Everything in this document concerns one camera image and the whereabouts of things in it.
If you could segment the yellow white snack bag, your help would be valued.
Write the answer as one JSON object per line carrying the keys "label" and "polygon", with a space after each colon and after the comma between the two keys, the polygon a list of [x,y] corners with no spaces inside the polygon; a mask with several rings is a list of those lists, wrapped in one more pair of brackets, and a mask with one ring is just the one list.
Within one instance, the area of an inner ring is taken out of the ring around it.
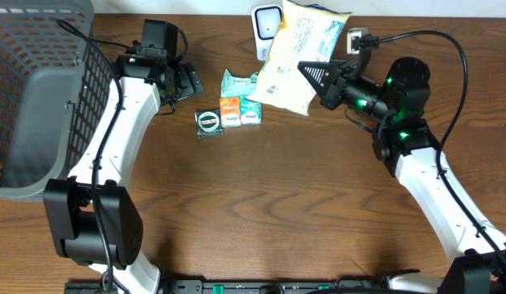
{"label": "yellow white snack bag", "polygon": [[349,17],[320,5],[284,1],[282,21],[249,99],[307,116],[316,92],[298,63],[328,62]]}

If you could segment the orange snack packet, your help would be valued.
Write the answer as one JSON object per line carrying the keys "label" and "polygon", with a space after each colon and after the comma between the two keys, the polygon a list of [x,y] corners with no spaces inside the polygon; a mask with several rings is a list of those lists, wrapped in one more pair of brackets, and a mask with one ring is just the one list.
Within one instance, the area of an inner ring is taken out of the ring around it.
{"label": "orange snack packet", "polygon": [[220,118],[222,127],[240,127],[242,125],[239,97],[220,98]]}

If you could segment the teal tissue packet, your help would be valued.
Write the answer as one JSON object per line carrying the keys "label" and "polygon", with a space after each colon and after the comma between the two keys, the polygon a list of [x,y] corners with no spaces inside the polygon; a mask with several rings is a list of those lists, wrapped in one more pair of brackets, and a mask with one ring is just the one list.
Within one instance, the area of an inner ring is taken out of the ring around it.
{"label": "teal tissue packet", "polygon": [[262,123],[262,105],[259,102],[241,97],[241,123],[242,125],[260,125]]}

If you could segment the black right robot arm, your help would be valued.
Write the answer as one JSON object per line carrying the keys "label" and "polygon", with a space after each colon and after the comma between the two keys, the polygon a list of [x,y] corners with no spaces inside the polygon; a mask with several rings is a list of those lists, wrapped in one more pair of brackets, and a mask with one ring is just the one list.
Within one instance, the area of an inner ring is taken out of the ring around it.
{"label": "black right robot arm", "polygon": [[421,60],[393,62],[383,85],[362,76],[366,62],[301,61],[297,68],[328,109],[346,105],[377,122],[375,156],[419,204],[451,266],[444,278],[416,269],[370,282],[369,293],[506,293],[506,235],[456,179],[423,117],[430,71]]}

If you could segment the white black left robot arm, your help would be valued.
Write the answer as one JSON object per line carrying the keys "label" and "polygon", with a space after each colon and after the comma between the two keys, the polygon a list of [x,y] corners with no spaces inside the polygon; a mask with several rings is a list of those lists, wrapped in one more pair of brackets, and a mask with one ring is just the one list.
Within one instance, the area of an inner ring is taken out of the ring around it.
{"label": "white black left robot arm", "polygon": [[107,65],[108,98],[83,156],[43,203],[58,256],[100,273],[95,293],[159,293],[161,270],[141,250],[144,225],[129,183],[144,134],[160,108],[204,91],[176,25],[144,21],[142,38]]}

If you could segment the green wipes pack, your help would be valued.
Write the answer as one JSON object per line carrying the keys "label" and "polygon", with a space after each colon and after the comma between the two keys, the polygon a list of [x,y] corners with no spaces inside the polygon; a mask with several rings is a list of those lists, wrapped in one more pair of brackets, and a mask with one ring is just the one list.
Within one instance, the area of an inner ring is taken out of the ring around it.
{"label": "green wipes pack", "polygon": [[256,89],[257,78],[258,73],[253,73],[249,78],[234,77],[226,69],[221,83],[220,97],[249,96]]}

